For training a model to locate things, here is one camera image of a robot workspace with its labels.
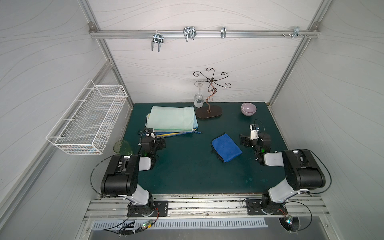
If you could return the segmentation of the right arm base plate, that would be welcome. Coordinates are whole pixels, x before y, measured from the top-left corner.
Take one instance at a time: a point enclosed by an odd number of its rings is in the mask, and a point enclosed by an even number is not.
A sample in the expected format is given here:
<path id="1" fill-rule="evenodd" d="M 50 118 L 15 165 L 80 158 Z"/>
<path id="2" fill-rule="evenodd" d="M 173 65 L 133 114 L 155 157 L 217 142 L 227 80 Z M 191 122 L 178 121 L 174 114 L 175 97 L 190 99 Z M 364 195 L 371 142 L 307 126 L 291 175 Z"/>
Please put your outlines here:
<path id="1" fill-rule="evenodd" d="M 283 204 L 274 203 L 269 200 L 244 199 L 242 204 L 250 216 L 283 216 L 288 213 L 288 210 Z"/>

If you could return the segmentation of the blue microfibre cloth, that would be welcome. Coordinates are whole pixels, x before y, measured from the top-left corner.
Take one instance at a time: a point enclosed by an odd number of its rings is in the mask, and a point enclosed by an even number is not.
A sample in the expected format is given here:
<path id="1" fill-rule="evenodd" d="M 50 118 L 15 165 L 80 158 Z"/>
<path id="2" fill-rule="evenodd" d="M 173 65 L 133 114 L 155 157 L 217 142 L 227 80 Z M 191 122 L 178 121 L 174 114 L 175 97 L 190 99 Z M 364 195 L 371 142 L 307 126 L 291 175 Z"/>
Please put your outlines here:
<path id="1" fill-rule="evenodd" d="M 223 163 L 230 162 L 243 153 L 227 133 L 223 133 L 213 139 L 211 141 L 211 147 Z"/>

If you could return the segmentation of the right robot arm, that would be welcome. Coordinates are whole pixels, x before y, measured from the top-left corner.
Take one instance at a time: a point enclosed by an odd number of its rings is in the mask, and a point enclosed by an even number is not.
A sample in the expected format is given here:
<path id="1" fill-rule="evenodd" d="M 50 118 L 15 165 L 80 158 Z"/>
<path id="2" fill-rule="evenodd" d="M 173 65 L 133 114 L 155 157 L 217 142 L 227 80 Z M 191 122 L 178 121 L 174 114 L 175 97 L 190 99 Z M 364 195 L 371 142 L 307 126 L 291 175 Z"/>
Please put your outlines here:
<path id="1" fill-rule="evenodd" d="M 266 215 L 272 215 L 285 202 L 299 194 L 310 194 L 311 191 L 326 186 L 325 174 L 319 166 L 320 159 L 308 149 L 271 151 L 271 137 L 261 133 L 260 128 L 250 125 L 250 135 L 239 135 L 240 143 L 252 148 L 256 161 L 261 166 L 282 167 L 285 178 L 276 186 L 262 194 L 256 207 Z"/>

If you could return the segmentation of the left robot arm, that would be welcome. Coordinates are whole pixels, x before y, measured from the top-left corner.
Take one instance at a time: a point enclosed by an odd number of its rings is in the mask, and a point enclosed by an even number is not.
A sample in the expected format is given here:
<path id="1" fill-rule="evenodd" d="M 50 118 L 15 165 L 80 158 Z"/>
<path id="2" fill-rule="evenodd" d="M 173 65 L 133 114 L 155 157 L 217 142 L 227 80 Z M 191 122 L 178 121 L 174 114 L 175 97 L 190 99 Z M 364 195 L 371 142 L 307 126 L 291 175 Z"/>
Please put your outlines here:
<path id="1" fill-rule="evenodd" d="M 166 141 L 165 138 L 157 136 L 152 128 L 144 128 L 138 145 L 140 149 L 137 154 L 115 154 L 100 161 L 91 171 L 90 185 L 101 197 L 127 200 L 128 217 L 134 214 L 151 217 L 159 212 L 153 195 L 139 185 L 139 173 L 155 167 L 157 152 L 166 147 Z M 109 163 L 98 191 L 93 185 L 93 174 L 96 168 L 107 160 Z"/>

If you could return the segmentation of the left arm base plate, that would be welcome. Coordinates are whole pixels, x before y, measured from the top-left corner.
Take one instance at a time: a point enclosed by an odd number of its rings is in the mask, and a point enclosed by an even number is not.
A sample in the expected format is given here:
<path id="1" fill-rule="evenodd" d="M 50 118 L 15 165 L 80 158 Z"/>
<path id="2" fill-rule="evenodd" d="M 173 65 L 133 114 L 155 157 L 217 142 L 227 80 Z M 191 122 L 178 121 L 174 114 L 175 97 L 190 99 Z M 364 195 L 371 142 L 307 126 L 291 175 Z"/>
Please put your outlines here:
<path id="1" fill-rule="evenodd" d="M 128 204 L 127 217 L 131 218 L 149 218 L 149 217 L 167 217 L 168 216 L 168 201 L 154 201 L 149 202 L 144 206 Z"/>

